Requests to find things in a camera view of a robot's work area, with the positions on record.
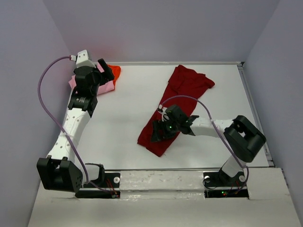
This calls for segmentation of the dark red t shirt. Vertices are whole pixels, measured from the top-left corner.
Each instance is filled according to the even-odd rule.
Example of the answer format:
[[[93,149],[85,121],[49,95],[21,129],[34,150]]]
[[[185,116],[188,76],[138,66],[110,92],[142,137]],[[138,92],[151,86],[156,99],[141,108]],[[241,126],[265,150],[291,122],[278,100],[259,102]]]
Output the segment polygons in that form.
[[[195,99],[200,98],[208,89],[215,86],[215,83],[203,73],[197,73],[193,69],[188,69],[183,65],[178,65],[168,80],[168,85],[160,100],[160,104],[165,102],[165,107],[178,105],[186,115],[191,115],[196,108],[197,101],[186,97],[177,97],[167,101],[168,98],[185,95]],[[178,133],[171,139],[151,142],[152,122],[160,120],[161,114],[157,111],[153,113],[148,123],[142,129],[137,144],[145,147],[151,153],[161,157],[169,146],[178,137]]]

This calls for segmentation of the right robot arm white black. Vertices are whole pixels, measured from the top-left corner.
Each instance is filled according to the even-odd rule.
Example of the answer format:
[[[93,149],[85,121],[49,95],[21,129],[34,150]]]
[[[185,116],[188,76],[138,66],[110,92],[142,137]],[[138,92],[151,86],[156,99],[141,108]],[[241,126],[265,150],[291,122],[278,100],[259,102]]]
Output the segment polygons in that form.
[[[186,115],[179,106],[160,110],[161,119],[152,123],[151,142],[169,140],[178,133],[190,136],[220,138],[231,156],[217,172],[204,173],[207,189],[243,186],[244,168],[251,163],[266,142],[265,136],[245,116],[232,120],[214,120],[198,115]]]

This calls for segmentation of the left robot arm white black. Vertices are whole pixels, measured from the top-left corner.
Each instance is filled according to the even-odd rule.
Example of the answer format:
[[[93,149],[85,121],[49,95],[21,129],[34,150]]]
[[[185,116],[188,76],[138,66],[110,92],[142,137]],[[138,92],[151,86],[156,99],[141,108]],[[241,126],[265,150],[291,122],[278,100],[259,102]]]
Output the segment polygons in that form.
[[[93,183],[77,146],[97,106],[99,87],[115,77],[104,59],[99,59],[97,64],[90,60],[82,63],[80,57],[75,56],[68,59],[76,62],[76,85],[71,91],[63,123],[46,108],[41,96],[42,80],[38,82],[40,104],[61,132],[47,156],[38,159],[36,167],[46,190],[77,193],[83,184]]]

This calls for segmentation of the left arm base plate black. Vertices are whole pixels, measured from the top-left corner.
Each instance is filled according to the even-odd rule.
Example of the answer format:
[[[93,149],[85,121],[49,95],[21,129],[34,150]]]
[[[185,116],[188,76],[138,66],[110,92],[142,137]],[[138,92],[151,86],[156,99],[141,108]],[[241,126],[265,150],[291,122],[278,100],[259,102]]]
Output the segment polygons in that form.
[[[120,176],[119,172],[105,172],[104,178],[99,177],[84,184],[75,193],[78,199],[119,199],[120,198]]]

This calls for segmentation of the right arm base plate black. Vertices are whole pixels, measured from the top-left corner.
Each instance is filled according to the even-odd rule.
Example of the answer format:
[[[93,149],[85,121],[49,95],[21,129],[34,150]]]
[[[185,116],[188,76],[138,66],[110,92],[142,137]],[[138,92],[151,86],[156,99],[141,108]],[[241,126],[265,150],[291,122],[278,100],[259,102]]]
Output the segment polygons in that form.
[[[210,198],[248,198],[249,193],[245,185],[246,177],[243,171],[234,177],[225,173],[203,172],[202,184],[205,188],[204,196]]]

